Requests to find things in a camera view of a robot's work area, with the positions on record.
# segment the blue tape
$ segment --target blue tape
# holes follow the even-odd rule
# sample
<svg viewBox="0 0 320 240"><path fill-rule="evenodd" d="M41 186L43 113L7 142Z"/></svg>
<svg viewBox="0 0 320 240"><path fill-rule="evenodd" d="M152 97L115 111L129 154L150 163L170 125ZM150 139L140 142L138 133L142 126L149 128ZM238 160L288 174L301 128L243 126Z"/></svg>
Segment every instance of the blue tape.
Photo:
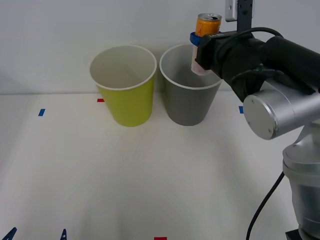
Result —
<svg viewBox="0 0 320 240"><path fill-rule="evenodd" d="M190 42L196 47L199 46L202 37L197 36L195 32L190 33Z"/></svg>
<svg viewBox="0 0 320 240"><path fill-rule="evenodd" d="M39 117L42 117L42 116L44 115L44 113L45 113L45 110L46 110L46 109L42 108L42 109L40 110L38 116L39 116Z"/></svg>

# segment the orange can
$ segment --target orange can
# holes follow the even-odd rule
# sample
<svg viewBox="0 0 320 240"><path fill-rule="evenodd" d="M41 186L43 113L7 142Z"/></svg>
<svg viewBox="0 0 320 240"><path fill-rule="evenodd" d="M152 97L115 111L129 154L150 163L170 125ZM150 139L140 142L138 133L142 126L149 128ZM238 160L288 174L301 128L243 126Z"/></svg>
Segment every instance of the orange can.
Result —
<svg viewBox="0 0 320 240"><path fill-rule="evenodd" d="M222 17L215 13L201 13L196 21L195 35L217 34L220 29Z"/></svg>

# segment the metal bracket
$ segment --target metal bracket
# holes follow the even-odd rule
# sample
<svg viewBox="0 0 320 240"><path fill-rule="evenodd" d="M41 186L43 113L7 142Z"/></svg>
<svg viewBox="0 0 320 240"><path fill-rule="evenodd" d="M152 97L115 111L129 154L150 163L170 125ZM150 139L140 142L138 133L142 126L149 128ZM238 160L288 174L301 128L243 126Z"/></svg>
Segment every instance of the metal bracket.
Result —
<svg viewBox="0 0 320 240"><path fill-rule="evenodd" d="M251 29L253 0L238 0L236 31L241 33Z"/></svg>

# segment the white wall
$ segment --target white wall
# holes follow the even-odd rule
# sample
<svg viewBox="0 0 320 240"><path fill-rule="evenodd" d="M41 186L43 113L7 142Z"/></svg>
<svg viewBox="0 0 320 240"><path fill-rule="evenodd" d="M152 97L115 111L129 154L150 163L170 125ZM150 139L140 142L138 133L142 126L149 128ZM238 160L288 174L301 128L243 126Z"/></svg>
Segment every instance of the white wall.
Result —
<svg viewBox="0 0 320 240"><path fill-rule="evenodd" d="M319 0L256 0L253 26L320 52L319 9ZM224 0L1 0L0 94L96 92L88 68L99 52L133 43L159 59L188 41L198 13L224 11Z"/></svg>

